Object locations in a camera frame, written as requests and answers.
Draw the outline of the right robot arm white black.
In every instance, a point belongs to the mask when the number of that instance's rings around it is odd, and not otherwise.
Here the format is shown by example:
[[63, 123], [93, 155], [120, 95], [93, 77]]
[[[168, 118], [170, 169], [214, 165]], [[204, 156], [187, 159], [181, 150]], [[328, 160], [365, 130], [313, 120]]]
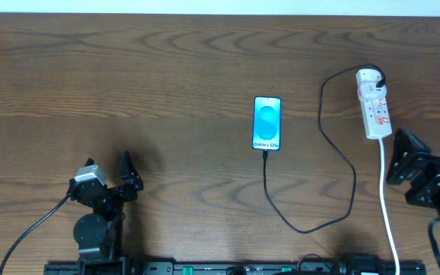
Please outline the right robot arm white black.
[[431, 220], [428, 235], [432, 253], [440, 269], [440, 250], [434, 236], [434, 226], [440, 223], [440, 157], [416, 135], [400, 128], [393, 140], [393, 155], [387, 172], [387, 183], [400, 185], [410, 182], [405, 193], [409, 205], [435, 209], [438, 217]]

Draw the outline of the blue Galaxy smartphone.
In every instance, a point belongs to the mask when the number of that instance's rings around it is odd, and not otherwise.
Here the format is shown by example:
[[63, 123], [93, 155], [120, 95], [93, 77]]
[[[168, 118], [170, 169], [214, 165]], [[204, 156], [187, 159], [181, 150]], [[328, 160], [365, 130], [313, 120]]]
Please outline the blue Galaxy smartphone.
[[257, 96], [254, 98], [252, 148], [278, 151], [281, 135], [281, 99]]

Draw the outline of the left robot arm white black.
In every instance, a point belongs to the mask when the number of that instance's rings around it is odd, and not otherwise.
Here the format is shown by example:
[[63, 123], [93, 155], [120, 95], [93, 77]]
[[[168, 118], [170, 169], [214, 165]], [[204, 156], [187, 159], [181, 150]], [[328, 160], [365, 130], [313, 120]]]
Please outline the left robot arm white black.
[[78, 274], [137, 273], [133, 259], [122, 254], [123, 208], [126, 202], [138, 198], [144, 182], [128, 151], [121, 157], [119, 179], [123, 185], [107, 187], [105, 172], [89, 158], [69, 181], [66, 194], [70, 200], [92, 209], [73, 229], [73, 237], [79, 245]]

